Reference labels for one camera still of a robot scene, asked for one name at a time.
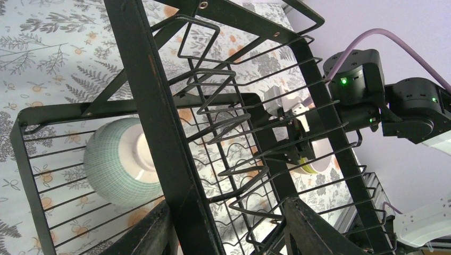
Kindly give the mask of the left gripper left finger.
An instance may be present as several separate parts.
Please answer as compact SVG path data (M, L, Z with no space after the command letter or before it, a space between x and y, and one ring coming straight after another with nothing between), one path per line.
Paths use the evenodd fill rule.
M160 202L130 231L105 250L113 254L177 254L178 238L170 208L166 201Z

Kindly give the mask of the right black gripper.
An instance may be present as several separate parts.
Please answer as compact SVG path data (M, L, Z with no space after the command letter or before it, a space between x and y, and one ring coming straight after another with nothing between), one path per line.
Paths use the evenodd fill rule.
M273 118L271 123L287 132L287 136L271 148L272 160L294 166L315 159L312 142L307 139L308 132L298 118L289 121L283 117Z

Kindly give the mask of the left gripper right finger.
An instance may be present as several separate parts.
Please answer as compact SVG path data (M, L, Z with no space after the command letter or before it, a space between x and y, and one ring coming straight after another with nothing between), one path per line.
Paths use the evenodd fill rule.
M286 199L283 207L288 254L366 254L300 198Z

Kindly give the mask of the white bowl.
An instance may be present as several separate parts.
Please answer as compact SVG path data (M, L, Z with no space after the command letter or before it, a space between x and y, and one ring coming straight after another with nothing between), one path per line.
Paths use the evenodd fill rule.
M315 173L322 173L328 169L332 160L332 147L329 139L312 141L312 148L316 161L311 163L310 166Z

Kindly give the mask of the pale green bowl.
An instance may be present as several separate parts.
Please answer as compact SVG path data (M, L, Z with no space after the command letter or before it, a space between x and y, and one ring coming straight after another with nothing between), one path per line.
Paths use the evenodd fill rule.
M94 191L109 203L136 207L163 194L141 121L114 120L88 140L83 169Z

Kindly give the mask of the yellow-green bowl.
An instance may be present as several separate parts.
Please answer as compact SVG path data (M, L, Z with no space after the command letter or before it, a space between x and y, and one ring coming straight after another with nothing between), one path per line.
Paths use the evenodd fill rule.
M311 164L304 165L304 163L308 162L307 158L301 158L299 160L300 167L296 169L296 171L300 174L318 174L319 172L314 169Z

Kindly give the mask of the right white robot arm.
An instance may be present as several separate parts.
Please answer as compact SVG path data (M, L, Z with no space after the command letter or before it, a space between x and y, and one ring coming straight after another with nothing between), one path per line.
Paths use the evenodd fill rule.
M382 130L385 137L407 139L450 154L450 92L425 78L406 78L386 84L379 52L354 50L342 64L341 53L324 64L328 88L345 131ZM331 158L332 147L320 117L309 109L311 99L273 86L264 94L266 111L290 118L288 141L298 141L276 152L298 173L317 173L314 160Z

